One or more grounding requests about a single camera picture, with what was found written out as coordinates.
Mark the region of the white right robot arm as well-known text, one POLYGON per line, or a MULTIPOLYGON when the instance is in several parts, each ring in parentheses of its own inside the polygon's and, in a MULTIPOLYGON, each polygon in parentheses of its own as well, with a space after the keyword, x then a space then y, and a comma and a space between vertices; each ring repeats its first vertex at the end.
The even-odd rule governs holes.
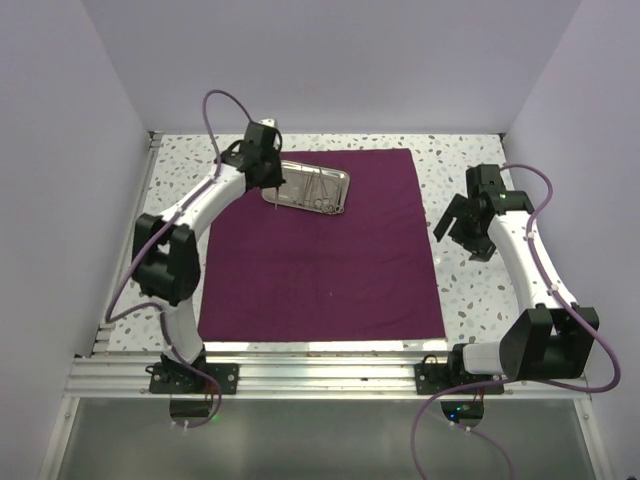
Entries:
POLYGON ((447 384, 464 393, 481 377, 495 375, 543 382, 580 377, 599 318, 594 308, 580 306, 560 279, 528 194, 508 189, 496 164, 468 168, 466 189, 453 197, 434 235, 449 236, 474 260, 487 262, 499 254, 519 315, 498 341, 455 345, 447 358, 447 384))

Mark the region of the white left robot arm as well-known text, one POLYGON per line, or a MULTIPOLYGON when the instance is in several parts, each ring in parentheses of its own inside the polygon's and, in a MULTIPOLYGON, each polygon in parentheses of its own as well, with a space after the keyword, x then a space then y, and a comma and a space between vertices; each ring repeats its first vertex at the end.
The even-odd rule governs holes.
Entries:
POLYGON ((276 120, 249 121, 240 139, 225 150, 214 148, 212 170, 183 199, 136 220, 128 277, 150 299, 144 306, 159 312, 164 355, 177 363, 172 379, 185 392, 201 390, 208 379, 207 367, 198 361, 204 342, 193 306, 201 277, 198 241, 247 192, 284 183, 281 147, 276 120))

